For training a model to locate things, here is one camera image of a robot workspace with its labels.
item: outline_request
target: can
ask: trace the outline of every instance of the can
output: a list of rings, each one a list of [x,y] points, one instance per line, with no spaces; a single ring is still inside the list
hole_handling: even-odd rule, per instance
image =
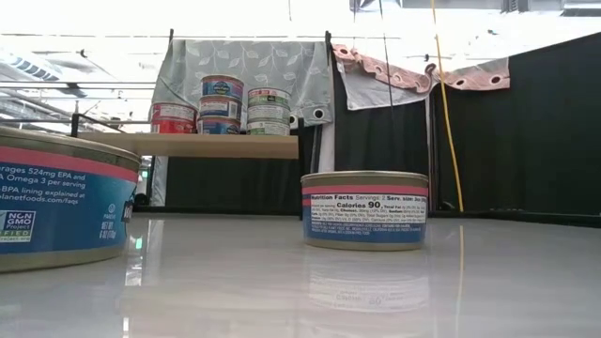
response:
[[[203,117],[198,119],[198,133],[205,135],[240,134],[240,121],[217,116]]]
[[[206,96],[200,99],[199,118],[205,116],[220,116],[240,121],[242,117],[242,102],[220,95]]]
[[[139,166],[113,146],[0,127],[0,271],[121,255]]]
[[[196,108],[179,104],[158,102],[152,105],[152,132],[194,133]]]
[[[279,122],[270,122],[270,121],[261,121],[261,122],[249,122],[246,125],[247,133],[251,135],[283,135],[287,136],[290,134],[290,125],[279,123]]]
[[[247,130],[255,135],[290,134],[290,94],[277,88],[248,92]]]
[[[365,251],[423,247],[426,176],[348,171],[305,175],[301,183],[305,243]]]
[[[257,105],[275,105],[290,110],[290,93],[270,87],[255,88],[248,91],[249,108]]]
[[[227,75],[209,75],[202,79],[203,96],[223,95],[242,101],[244,82]]]

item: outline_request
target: black curtain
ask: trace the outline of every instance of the black curtain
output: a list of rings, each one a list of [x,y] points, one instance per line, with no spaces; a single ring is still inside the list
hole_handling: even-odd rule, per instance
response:
[[[335,170],[392,170],[428,175],[425,104],[349,111],[334,70]]]
[[[304,128],[304,173],[309,173],[316,127]],[[166,210],[254,215],[299,215],[296,160],[170,157]]]
[[[510,57],[511,88],[447,88],[466,211],[599,215],[601,34]],[[457,207],[440,88],[439,202]]]

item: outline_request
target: table surface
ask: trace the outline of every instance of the table surface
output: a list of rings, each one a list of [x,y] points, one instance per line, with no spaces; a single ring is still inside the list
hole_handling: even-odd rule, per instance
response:
[[[598,229],[430,219],[423,250],[362,253],[303,245],[295,218],[148,216],[134,215],[120,258],[2,275],[0,337],[597,338],[601,331]]]
[[[138,155],[287,160],[299,157],[297,136],[80,132],[78,137]]]

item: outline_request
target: yellow cord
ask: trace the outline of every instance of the yellow cord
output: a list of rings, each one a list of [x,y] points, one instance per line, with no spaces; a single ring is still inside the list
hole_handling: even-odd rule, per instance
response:
[[[459,178],[459,169],[457,167],[457,157],[455,156],[455,146],[453,145],[453,135],[451,134],[451,123],[449,122],[449,105],[447,103],[447,93],[444,88],[444,71],[442,71],[442,59],[440,58],[439,30],[436,25],[436,6],[435,0],[430,0],[432,6],[432,16],[436,29],[436,48],[439,53],[440,69],[440,89],[442,90],[442,106],[444,108],[444,121],[447,125],[447,136],[449,138],[449,147],[451,148],[451,158],[453,159],[453,169],[455,171],[455,185],[457,186],[457,198],[459,199],[459,211],[463,212],[463,194],[461,193],[461,179]]]

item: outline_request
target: non-gmo project label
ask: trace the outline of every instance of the non-gmo project label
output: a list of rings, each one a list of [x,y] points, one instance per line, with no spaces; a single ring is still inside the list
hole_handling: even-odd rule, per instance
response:
[[[0,210],[0,242],[29,242],[36,211]]]

